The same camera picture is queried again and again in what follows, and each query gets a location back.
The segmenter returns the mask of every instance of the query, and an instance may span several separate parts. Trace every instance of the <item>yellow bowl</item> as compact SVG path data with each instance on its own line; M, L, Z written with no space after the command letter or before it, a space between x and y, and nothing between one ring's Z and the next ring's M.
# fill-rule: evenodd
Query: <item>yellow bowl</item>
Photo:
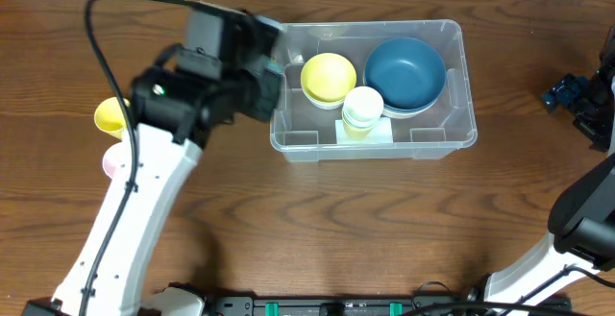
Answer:
M322 103L343 101L357 84L357 72L346 58L323 53L306 62L301 70L301 88L308 98Z

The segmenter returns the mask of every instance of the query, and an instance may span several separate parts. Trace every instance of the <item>blue bowl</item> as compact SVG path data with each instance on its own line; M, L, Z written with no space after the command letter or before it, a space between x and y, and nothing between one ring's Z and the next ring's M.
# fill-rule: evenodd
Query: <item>blue bowl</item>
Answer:
M414 113L433 105L444 90L446 66L438 52L411 37L383 42L370 53L365 85L382 95L384 108Z

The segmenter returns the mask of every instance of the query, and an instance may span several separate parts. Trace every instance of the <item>stacked cups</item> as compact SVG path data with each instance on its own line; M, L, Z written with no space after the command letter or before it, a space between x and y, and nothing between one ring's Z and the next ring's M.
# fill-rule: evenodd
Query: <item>stacked cups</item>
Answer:
M354 88L346 95L342 108L344 131L352 139L364 138L376 127L383 110L384 100L374 88Z
M129 106L128 100L124 99L124 103ZM126 121L117 98L109 98L98 105L94 112L94 123L103 133L122 139ZM103 171L107 177L113 178L117 168L130 160L130 154L130 146L126 142L113 144L103 156Z

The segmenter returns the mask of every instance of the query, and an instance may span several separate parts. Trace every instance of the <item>wood grain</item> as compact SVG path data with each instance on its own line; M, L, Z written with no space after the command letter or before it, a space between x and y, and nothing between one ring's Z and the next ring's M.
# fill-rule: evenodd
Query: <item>wood grain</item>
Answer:
M112 137L92 121L111 91L87 43L86 0L0 0L0 314L49 296L81 250L109 181ZM268 126L217 129L150 264L169 281L260 295L455 290L503 269L546 232L559 193L603 155L539 95L591 74L615 0L204 0L283 22L450 18L464 34L479 141L435 161L290 164ZM170 42L182 9L108 0L96 34L126 85ZM245 137L250 136L250 145ZM615 312L583 280L575 310Z

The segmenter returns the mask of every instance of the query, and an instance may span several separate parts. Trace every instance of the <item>plastic storage container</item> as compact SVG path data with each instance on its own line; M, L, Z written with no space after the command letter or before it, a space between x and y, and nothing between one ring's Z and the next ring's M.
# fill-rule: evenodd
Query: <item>plastic storage container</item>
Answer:
M461 28L452 20L286 24L275 52L283 89L270 128L271 145L287 160L346 158L443 158L478 138ZM337 144L341 109L319 109L301 89L301 69L320 53L346 57L363 85L369 53L393 37L419 38L442 56L446 87L429 109L407 119L390 119L392 143Z

